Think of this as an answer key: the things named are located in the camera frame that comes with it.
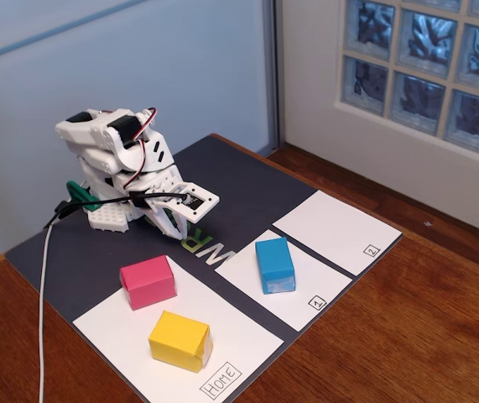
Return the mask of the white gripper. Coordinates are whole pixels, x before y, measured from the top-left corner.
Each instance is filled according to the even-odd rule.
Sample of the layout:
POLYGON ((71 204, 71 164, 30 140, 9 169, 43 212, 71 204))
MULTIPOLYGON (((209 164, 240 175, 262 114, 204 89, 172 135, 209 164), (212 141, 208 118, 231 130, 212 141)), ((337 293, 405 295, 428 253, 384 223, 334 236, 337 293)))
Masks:
MULTIPOLYGON (((155 172, 138 175, 125 188, 122 186, 133 176, 133 172, 121 170, 114 175, 114 188, 119 197, 156 193, 181 193, 183 180, 176 165, 155 172)), ((181 240, 188 234, 186 218, 177 212, 176 207, 183 200, 174 196, 162 196, 138 199, 137 201, 117 201, 114 212, 121 213, 126 219, 139 219, 145 216, 163 235, 181 240)))

